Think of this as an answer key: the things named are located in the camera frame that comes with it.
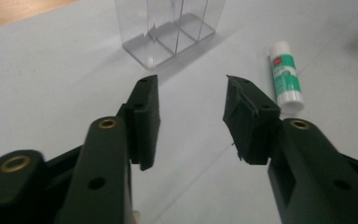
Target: transparent box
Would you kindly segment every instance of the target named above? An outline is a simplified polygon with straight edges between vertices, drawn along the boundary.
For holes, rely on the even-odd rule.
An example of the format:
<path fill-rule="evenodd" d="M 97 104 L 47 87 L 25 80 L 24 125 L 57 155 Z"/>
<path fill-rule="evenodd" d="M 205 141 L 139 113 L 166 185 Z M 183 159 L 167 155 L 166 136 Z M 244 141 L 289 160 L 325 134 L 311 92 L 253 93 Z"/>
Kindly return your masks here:
<path fill-rule="evenodd" d="M 146 69 L 214 34 L 226 0 L 116 0 L 123 48 Z"/>

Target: white glue stick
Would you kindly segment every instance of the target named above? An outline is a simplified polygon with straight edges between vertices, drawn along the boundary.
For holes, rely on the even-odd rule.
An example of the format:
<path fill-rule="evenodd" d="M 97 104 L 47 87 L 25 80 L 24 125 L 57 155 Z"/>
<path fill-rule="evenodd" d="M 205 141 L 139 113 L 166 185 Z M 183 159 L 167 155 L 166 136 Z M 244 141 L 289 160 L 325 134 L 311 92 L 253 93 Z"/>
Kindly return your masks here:
<path fill-rule="evenodd" d="M 269 50 L 277 103 L 285 115 L 295 115 L 304 108 L 304 98 L 297 78 L 295 60 L 287 42 L 279 41 Z"/>

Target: wooden surface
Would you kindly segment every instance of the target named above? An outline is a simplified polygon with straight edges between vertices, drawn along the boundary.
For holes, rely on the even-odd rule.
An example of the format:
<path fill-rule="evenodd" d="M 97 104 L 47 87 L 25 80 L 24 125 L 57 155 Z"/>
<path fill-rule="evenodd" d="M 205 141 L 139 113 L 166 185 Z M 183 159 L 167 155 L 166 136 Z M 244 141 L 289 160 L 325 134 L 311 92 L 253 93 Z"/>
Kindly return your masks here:
<path fill-rule="evenodd" d="M 77 0 L 0 0 L 0 26 L 65 6 Z"/>

